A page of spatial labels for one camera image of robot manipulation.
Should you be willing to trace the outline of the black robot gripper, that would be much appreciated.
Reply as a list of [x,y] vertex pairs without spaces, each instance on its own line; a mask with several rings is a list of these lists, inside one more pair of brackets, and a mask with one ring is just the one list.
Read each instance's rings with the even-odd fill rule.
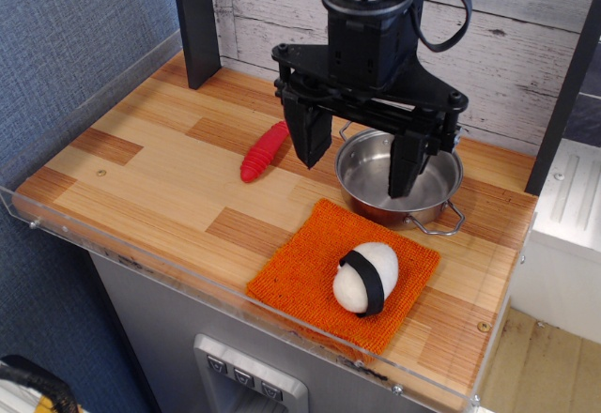
[[394,136],[388,194],[409,196],[428,159],[455,147],[467,97],[417,57],[424,0],[322,0],[325,44],[281,43],[276,95],[298,159],[313,168],[342,117]]

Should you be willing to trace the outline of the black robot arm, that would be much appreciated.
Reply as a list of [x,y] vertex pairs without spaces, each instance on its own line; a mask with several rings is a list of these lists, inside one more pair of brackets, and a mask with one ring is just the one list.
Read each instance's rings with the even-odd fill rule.
[[[468,98],[420,63],[420,44],[449,50],[462,25],[442,43],[422,31],[424,0],[321,0],[328,11],[324,45],[281,43],[276,95],[298,158],[313,167],[331,145],[331,123],[342,117],[393,136],[388,194],[411,192],[427,160],[452,152]],[[471,0],[460,0],[466,13]]]

